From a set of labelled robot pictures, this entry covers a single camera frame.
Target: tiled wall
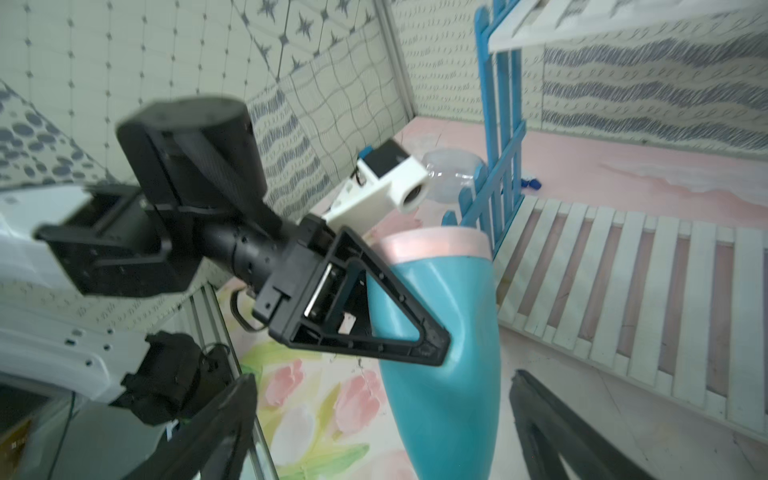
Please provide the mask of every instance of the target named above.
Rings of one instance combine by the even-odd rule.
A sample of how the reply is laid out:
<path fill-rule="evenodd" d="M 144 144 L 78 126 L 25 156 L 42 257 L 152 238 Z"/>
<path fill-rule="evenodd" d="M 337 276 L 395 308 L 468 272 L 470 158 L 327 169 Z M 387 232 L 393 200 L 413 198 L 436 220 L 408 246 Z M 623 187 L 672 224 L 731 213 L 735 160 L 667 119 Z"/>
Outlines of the tiled wall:
<path fill-rule="evenodd" d="M 482 5 L 392 3 L 417 114 L 482 121 L 473 28 Z M 768 157 L 765 8 L 524 48 L 523 65 L 529 127 Z"/>
<path fill-rule="evenodd" d="M 291 219 L 407 122 L 372 0 L 3 0 L 0 189 L 132 181 L 115 123 L 195 94 L 245 100 L 266 201 Z M 206 280 L 222 280 L 211 263 Z M 145 329 L 183 298 L 0 283 L 0 300 L 88 325 Z"/>

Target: black frame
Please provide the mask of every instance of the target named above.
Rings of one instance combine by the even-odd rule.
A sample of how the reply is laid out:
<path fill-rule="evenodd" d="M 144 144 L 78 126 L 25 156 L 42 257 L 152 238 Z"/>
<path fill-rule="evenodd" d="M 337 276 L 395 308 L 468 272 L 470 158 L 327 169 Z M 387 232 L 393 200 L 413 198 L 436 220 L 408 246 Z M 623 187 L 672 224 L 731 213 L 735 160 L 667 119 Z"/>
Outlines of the black frame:
<path fill-rule="evenodd" d="M 531 480 L 652 480 L 526 370 L 512 379 L 509 402 Z"/>
<path fill-rule="evenodd" d="M 237 378 L 174 437 L 123 480 L 238 480 L 253 447 L 257 390 L 252 374 Z"/>

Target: star pattern tile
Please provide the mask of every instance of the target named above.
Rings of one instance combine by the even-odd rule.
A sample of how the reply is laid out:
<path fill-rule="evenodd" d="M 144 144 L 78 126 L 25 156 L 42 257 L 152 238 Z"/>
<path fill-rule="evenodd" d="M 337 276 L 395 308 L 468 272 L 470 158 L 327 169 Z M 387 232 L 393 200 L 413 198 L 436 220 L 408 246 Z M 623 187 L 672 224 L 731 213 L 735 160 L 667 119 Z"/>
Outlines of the star pattern tile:
<path fill-rule="evenodd" d="M 376 11 L 373 0 L 246 0 L 237 16 L 263 57 L 262 46 L 274 48 L 267 64 L 279 81 L 301 68 L 307 55 L 322 54 L 372 22 Z"/>
<path fill-rule="evenodd" d="M 262 16 L 270 21 L 281 12 L 280 0 L 249 2 L 263 6 Z M 311 35 L 316 25 L 309 26 Z M 8 85 L 8 91 L 41 112 L 47 124 L 98 159 L 102 179 L 120 181 L 134 178 L 114 132 L 121 120 L 158 99 L 195 94 L 252 97 L 274 82 L 269 65 L 279 65 L 280 58 L 272 59 L 274 43 L 254 41 L 244 12 L 230 0 L 0 2 L 0 32 L 0 85 Z M 34 178 L 19 170 L 24 181 L 41 181 L 54 168 L 63 171 L 61 165 L 40 158 L 47 176 L 33 165 Z M 97 171 L 87 177 L 78 172 L 51 178 L 93 181 Z"/>

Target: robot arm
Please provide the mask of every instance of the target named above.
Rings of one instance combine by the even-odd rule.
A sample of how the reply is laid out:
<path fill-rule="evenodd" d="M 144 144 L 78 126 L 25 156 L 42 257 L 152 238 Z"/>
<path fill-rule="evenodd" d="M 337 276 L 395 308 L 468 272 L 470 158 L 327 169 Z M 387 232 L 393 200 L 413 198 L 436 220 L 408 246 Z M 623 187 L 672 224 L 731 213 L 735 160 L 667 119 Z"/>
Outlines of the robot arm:
<path fill-rule="evenodd" d="M 71 190 L 79 187 L 52 187 L 70 189 L 61 190 L 70 195 L 69 203 L 62 201 L 55 214 L 43 215 L 43 222 L 28 222 L 25 229 L 36 241 L 21 248 L 45 266 L 41 270 L 60 266 L 65 275 L 59 280 L 86 295 L 146 297 L 185 291 L 202 257 L 208 257 L 247 284 L 255 299 L 253 317 L 290 348 L 442 364 L 448 332 L 354 230 L 364 232 L 392 206 L 407 211 L 425 196 L 424 168 L 394 142 L 386 149 L 399 150 L 394 156 L 405 161 L 389 155 L 389 165 L 360 162 L 326 212 L 327 222 L 310 214 L 296 225 L 262 201 L 266 181 L 242 102 L 160 102 L 128 118 L 117 133 L 140 186 L 89 187 L 79 193 Z M 44 258 L 45 251 L 55 261 Z M 418 340 L 373 336 L 369 281 L 377 282 L 410 319 Z M 339 332 L 344 313 L 356 318 L 348 334 Z M 112 384 L 99 393 L 79 391 L 131 408 L 148 423 L 194 412 L 227 380 L 210 368 L 215 352 L 201 352 L 181 337 L 186 336 L 147 336 L 135 350 L 135 361 L 117 368 L 130 374 L 108 376 L 121 379 L 123 388 Z"/>

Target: blue wooden fence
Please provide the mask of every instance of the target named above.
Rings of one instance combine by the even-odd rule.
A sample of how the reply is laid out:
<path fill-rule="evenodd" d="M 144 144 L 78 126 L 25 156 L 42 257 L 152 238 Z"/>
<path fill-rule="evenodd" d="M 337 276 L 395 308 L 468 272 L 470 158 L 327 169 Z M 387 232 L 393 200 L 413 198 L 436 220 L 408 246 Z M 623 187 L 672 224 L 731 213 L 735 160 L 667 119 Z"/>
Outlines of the blue wooden fence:
<path fill-rule="evenodd" d="M 458 195 L 461 221 L 458 221 L 453 211 L 446 212 L 442 218 L 443 225 L 477 227 L 479 223 L 479 228 L 488 235 L 494 256 L 522 203 L 520 150 L 525 136 L 525 121 L 522 120 L 521 109 L 520 51 L 494 54 L 494 76 L 493 56 L 488 53 L 488 38 L 518 2 L 519 0 L 494 0 L 493 23 L 486 7 L 479 8 L 475 14 L 475 41 L 478 49 L 488 166 L 481 165 L 475 172 L 476 196 L 473 197 L 472 189 L 468 187 L 464 187 Z"/>

